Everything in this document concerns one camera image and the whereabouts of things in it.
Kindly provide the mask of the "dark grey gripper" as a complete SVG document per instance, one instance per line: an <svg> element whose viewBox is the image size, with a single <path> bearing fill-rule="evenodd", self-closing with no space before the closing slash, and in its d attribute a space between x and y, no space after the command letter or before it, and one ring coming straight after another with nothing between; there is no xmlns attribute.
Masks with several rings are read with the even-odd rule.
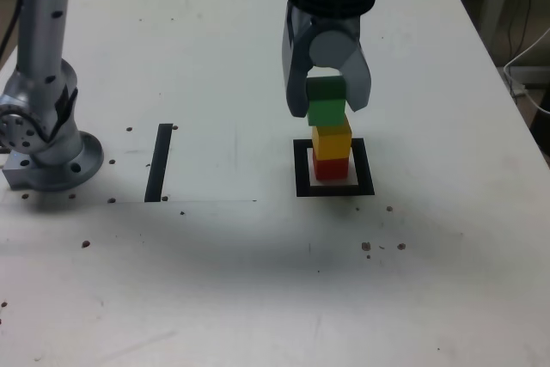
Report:
<svg viewBox="0 0 550 367"><path fill-rule="evenodd" d="M318 34L311 43L309 40L299 40L311 28L330 31ZM282 42L284 88L287 106L293 117L304 118L309 109L306 79L313 65L339 71L345 80L346 101L353 112L368 105L372 79L358 40L359 17L344 20L319 17L288 2L285 31L287 34Z"/></svg>

